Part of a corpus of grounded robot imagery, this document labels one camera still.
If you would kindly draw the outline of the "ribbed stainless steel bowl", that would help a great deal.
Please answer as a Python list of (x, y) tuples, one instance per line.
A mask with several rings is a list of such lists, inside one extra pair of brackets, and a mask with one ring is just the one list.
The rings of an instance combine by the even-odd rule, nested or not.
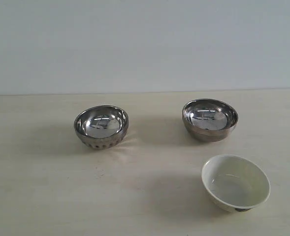
[(129, 127), (129, 117), (119, 107), (100, 105), (80, 113), (73, 127), (84, 145), (97, 150), (107, 149), (122, 142)]

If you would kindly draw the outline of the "smooth stainless steel bowl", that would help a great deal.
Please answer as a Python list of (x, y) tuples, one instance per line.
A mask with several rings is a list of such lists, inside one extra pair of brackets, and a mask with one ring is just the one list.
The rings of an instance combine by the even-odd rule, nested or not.
[(188, 133), (201, 142), (218, 142), (227, 138), (238, 123), (237, 111), (227, 103), (202, 98), (182, 108), (182, 121)]

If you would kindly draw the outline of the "white ceramic bowl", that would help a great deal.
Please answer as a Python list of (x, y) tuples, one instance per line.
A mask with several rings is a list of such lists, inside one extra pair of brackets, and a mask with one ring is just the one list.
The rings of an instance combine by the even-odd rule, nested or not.
[(201, 169), (201, 181), (211, 201), (227, 212), (246, 212), (265, 203), (270, 181), (254, 162), (232, 154), (211, 157)]

